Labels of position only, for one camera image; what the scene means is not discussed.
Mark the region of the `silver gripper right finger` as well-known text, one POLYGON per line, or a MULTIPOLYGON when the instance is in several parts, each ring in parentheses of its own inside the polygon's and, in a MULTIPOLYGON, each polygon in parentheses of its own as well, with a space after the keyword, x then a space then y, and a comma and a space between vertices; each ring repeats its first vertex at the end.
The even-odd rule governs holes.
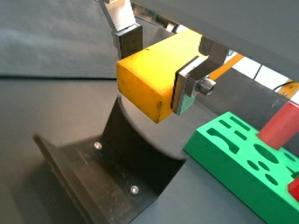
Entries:
POLYGON ((199 53, 207 56, 207 59, 195 56, 175 73, 171 107, 176 115, 187 111, 197 94, 211 94, 216 85, 211 73, 223 65, 228 51, 225 46, 205 37, 200 38, 199 53))

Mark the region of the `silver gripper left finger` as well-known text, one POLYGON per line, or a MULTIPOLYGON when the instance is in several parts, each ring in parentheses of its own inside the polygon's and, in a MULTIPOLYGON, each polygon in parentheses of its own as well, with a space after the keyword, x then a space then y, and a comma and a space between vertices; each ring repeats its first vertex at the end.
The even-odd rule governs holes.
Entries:
POLYGON ((112 28, 119 58, 143 49, 143 26, 136 22, 129 0, 97 0, 112 28))

